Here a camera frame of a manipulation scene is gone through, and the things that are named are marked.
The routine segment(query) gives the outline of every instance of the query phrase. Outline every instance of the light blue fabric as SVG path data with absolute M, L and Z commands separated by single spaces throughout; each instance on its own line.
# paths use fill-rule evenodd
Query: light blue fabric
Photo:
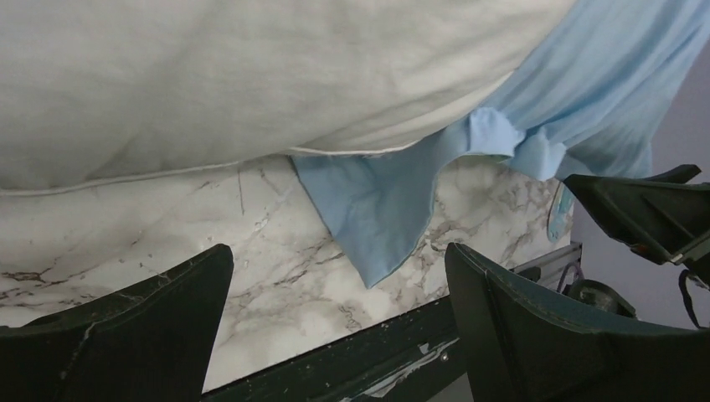
M 708 0 L 579 0 L 469 116 L 383 157 L 294 157 L 323 222 L 371 287 L 429 223 L 457 157 L 512 156 L 541 180 L 651 173 L 651 137 L 710 34 Z

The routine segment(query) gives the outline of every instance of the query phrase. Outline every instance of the white fabric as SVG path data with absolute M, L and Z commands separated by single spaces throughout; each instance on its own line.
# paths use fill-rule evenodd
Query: white fabric
M 474 109 L 574 0 L 6 0 L 0 188 L 402 147 Z

